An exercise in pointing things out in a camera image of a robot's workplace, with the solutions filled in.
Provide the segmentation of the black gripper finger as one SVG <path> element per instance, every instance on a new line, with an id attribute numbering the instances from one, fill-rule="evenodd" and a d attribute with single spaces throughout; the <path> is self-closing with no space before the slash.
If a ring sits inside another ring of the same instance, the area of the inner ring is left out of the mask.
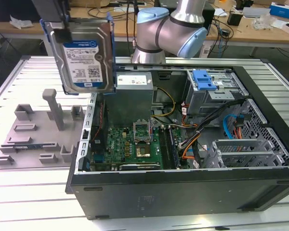
<path id="1" fill-rule="evenodd" d="M 71 42 L 72 36 L 69 22 L 62 21 L 54 23 L 54 36 L 57 43 Z"/>

